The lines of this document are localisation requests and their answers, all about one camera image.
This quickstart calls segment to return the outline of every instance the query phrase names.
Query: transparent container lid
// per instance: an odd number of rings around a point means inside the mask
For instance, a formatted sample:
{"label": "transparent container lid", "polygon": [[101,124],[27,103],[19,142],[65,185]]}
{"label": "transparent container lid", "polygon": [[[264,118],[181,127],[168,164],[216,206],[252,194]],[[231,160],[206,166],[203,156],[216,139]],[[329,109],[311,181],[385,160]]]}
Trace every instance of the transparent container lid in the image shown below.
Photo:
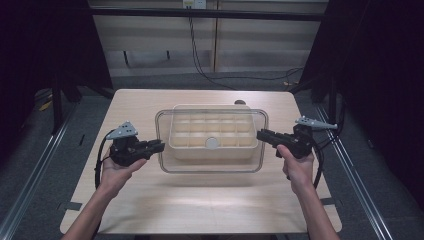
{"label": "transparent container lid", "polygon": [[159,162],[167,173],[253,173],[262,167],[264,143],[256,132],[268,115],[246,105],[177,105],[156,114],[165,143]]}

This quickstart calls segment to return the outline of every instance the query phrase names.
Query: human arm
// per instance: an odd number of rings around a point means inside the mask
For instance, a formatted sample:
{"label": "human arm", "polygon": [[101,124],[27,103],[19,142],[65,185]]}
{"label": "human arm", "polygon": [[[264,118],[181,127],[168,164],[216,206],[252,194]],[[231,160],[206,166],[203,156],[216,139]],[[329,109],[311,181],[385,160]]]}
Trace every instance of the human arm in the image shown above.
{"label": "human arm", "polygon": [[311,240],[339,239],[312,183],[312,153],[296,159],[284,145],[278,145],[277,149],[285,159],[283,172],[290,177],[291,187],[299,200]]}
{"label": "human arm", "polygon": [[103,161],[103,174],[99,187],[62,239],[91,239],[110,201],[118,195],[132,173],[145,163],[145,159],[140,159],[129,167],[122,167],[107,157]]}

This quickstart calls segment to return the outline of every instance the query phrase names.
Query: forearm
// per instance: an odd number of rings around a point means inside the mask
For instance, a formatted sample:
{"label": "forearm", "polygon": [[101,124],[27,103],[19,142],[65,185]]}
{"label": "forearm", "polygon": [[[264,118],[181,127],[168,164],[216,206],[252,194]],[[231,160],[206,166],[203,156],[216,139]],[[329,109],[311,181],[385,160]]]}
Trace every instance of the forearm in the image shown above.
{"label": "forearm", "polygon": [[62,239],[91,239],[111,199],[101,189],[96,190]]}
{"label": "forearm", "polygon": [[312,240],[339,239],[312,184],[298,192],[297,197],[302,207],[310,238]]}

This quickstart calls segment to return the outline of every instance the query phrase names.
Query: wooden tabletop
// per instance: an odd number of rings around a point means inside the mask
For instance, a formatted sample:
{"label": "wooden tabletop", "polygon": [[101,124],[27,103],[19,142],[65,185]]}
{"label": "wooden tabletop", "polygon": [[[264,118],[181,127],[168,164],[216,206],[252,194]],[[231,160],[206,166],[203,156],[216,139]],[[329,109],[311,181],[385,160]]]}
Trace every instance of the wooden tabletop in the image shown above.
{"label": "wooden tabletop", "polygon": [[[156,139],[155,116],[177,104],[233,104],[244,100],[269,116],[269,129],[292,133],[300,117],[292,94],[286,92],[210,90],[119,90],[88,157],[72,197],[83,207],[93,194],[94,167],[100,143],[112,129],[129,120],[140,140]],[[283,160],[266,145],[262,169],[241,174],[169,174],[157,154],[127,182],[112,200],[99,232],[125,234],[269,234],[306,232],[298,200],[281,169]],[[320,198],[331,197],[325,178]],[[325,206],[336,231],[340,222],[334,205]],[[66,232],[78,216],[68,210],[61,224]]]}

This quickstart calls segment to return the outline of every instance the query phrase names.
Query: black horizontal bar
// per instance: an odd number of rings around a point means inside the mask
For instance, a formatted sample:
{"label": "black horizontal bar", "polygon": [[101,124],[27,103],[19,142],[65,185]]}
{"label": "black horizontal bar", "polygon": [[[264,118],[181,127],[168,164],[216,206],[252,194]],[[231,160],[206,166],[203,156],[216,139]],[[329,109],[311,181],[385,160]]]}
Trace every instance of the black horizontal bar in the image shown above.
{"label": "black horizontal bar", "polygon": [[154,16],[154,17],[192,17],[192,18],[229,18],[229,19],[262,19],[262,20],[291,20],[319,22],[329,18],[317,13],[284,13],[284,12],[257,12],[234,10],[208,9],[179,9],[179,8],[42,8],[56,13],[89,14],[107,16]]}

